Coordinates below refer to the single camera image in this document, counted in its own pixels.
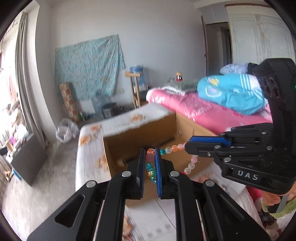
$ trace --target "human hand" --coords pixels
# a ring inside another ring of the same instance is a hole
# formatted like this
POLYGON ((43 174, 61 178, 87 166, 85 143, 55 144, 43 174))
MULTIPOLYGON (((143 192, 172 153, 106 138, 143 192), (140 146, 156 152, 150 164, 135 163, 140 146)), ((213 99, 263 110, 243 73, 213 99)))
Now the human hand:
POLYGON ((283 195, 277 195, 274 193, 262 191, 263 203, 268 206, 279 204, 281 202, 281 196, 286 196, 286 195, 289 195, 287 202, 291 201, 293 198, 296 197, 296 183, 294 183, 294 185, 292 186, 289 192, 283 195))

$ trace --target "ceiling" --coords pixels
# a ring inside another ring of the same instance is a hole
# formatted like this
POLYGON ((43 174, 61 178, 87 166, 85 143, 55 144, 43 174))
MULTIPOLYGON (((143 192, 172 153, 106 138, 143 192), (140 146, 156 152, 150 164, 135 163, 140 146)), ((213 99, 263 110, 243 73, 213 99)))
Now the ceiling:
MULTIPOLYGON (((66 1, 69 1, 69 0, 46 0, 47 2, 48 2, 48 4, 50 5, 50 6, 55 6, 55 5, 58 5, 58 4, 60 4, 60 3, 62 3, 62 2, 66 2, 66 1)), ((201 0, 183 0, 183 1, 189 1, 189 2, 199 2, 199 1, 201 1, 201 0)))
POLYGON ((39 4, 33 0, 32 2, 29 3, 27 7, 24 8, 24 12, 31 12, 33 9, 37 8, 39 4))

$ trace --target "plastic bag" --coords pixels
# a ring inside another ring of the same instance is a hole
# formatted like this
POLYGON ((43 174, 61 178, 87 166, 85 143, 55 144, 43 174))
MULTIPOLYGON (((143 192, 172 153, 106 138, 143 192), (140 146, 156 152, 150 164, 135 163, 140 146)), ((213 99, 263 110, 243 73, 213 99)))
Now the plastic bag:
POLYGON ((56 138, 59 142, 65 144, 73 138, 73 135, 69 127, 59 126, 57 128, 56 138))
POLYGON ((19 126, 17 126, 17 131, 15 133, 15 139, 18 140, 23 140, 26 139, 29 136, 29 132, 27 130, 27 128, 24 127, 23 124, 20 124, 19 126))
POLYGON ((79 135, 80 131, 78 125, 68 118, 63 118, 62 121, 59 123, 59 127, 60 126, 68 127, 70 129, 70 132, 72 133, 73 138, 76 138, 76 136, 79 135))
POLYGON ((248 64, 228 64, 220 69, 220 74, 246 74, 248 64))
POLYGON ((59 123, 56 132, 56 138, 59 142, 65 144, 68 143, 72 138, 76 138, 79 135, 78 125, 68 118, 63 118, 59 123))

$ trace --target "cardboard box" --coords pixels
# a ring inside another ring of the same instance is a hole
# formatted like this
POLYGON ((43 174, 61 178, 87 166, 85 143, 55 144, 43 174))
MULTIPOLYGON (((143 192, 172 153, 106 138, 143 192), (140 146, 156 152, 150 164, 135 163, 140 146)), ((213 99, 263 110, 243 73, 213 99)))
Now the cardboard box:
MULTIPOLYGON (((125 161, 136 159, 140 148, 159 147, 165 149, 172 145, 185 143, 193 135, 215 136, 211 131, 173 112, 160 120, 149 122, 139 128, 130 129, 115 136, 104 137, 103 144, 110 176, 113 177, 115 174, 126 170, 125 161)), ((191 159, 191 155, 184 150, 165 154, 162 157, 171 161, 175 170, 180 172, 184 171, 191 159)), ((199 161, 189 177, 207 168, 213 159, 199 157, 199 161)), ((150 200, 157 196, 155 184, 150 181, 147 171, 145 173, 145 190, 142 201, 150 200)))

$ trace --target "orange bead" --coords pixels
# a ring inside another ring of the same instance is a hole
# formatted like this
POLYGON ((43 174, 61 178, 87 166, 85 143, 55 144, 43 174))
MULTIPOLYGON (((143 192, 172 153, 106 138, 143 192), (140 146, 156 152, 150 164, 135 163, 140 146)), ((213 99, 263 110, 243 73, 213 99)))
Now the orange bead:
POLYGON ((172 145, 172 152, 178 151, 178 147, 176 145, 172 145))
POLYGON ((155 150, 153 148, 149 148, 147 150, 147 154, 153 154, 153 155, 155 155, 155 150))

